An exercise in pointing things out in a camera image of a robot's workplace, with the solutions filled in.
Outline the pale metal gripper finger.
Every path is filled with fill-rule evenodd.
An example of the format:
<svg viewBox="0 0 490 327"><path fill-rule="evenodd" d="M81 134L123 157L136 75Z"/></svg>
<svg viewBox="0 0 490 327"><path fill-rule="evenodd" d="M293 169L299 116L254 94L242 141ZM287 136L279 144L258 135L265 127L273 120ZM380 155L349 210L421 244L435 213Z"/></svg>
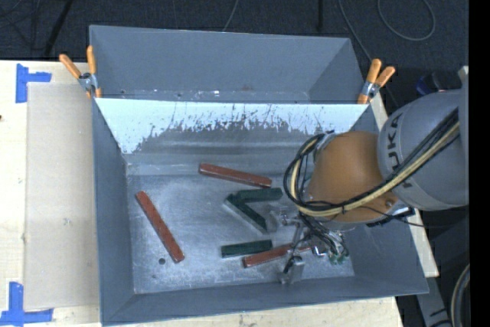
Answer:
<svg viewBox="0 0 490 327"><path fill-rule="evenodd" d="M276 233L284 227L291 225L290 212L285 207L271 207L266 215L266 228L268 233Z"/></svg>
<svg viewBox="0 0 490 327"><path fill-rule="evenodd" d="M292 255L283 271L279 274L279 281L283 285L289 285L299 282L302 279L303 270L305 268L305 261L299 255Z"/></svg>

